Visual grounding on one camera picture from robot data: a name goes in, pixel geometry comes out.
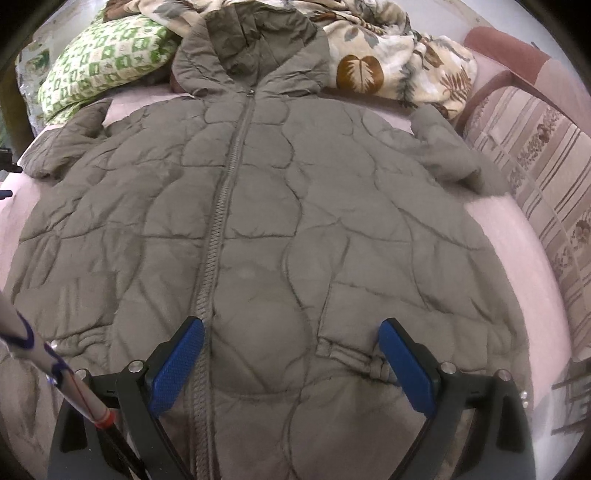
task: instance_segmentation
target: green checkered pillow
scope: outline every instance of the green checkered pillow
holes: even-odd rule
[[[76,112],[75,104],[157,70],[177,47],[168,28],[144,15],[94,22],[66,47],[39,90],[48,124],[61,111]]]

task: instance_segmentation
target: zipper teeth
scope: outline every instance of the zipper teeth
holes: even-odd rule
[[[203,321],[206,327],[206,339],[203,350],[195,368],[195,373],[191,378],[191,390],[193,392],[193,415],[194,415],[194,435],[195,435],[195,473],[197,480],[213,479],[213,455],[211,446],[213,444],[212,425],[211,425],[211,405],[209,398],[209,334],[211,331],[211,293],[217,280],[217,267],[219,263],[219,253],[221,249],[221,238],[226,223],[228,212],[229,194],[232,190],[238,170],[238,163],[242,157],[242,147],[251,121],[254,110],[254,90],[246,95],[246,105],[244,114],[240,120],[238,133],[232,148],[230,150],[230,160],[228,170],[223,180],[216,201],[216,207],[213,214],[213,222],[210,229],[209,242],[205,260],[205,269],[195,307],[197,316]]]

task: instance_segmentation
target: pink bed sheet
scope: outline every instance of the pink bed sheet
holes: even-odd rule
[[[181,96],[167,86],[141,87],[117,94],[105,125],[122,119],[142,106]],[[410,131],[403,113],[368,105],[393,126]],[[40,195],[50,185],[23,174],[10,175],[2,185],[14,192],[0,201],[0,288],[8,275],[18,237]],[[544,249],[518,205],[509,196],[475,199],[456,192],[466,210],[490,239],[522,308],[530,342],[533,402],[536,406],[571,357],[566,312]]]

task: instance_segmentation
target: striped sofa cushion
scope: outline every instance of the striped sofa cushion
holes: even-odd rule
[[[517,87],[489,95],[464,136],[506,175],[560,285],[573,355],[590,358],[591,138]]]

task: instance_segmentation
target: floral blanket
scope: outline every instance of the floral blanket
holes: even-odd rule
[[[105,21],[142,13],[185,37],[201,15],[243,0],[109,0]],[[447,37],[413,30],[407,13],[390,0],[263,0],[297,8],[321,24],[330,44],[330,85],[434,105],[448,119],[464,108],[476,79],[469,50]]]

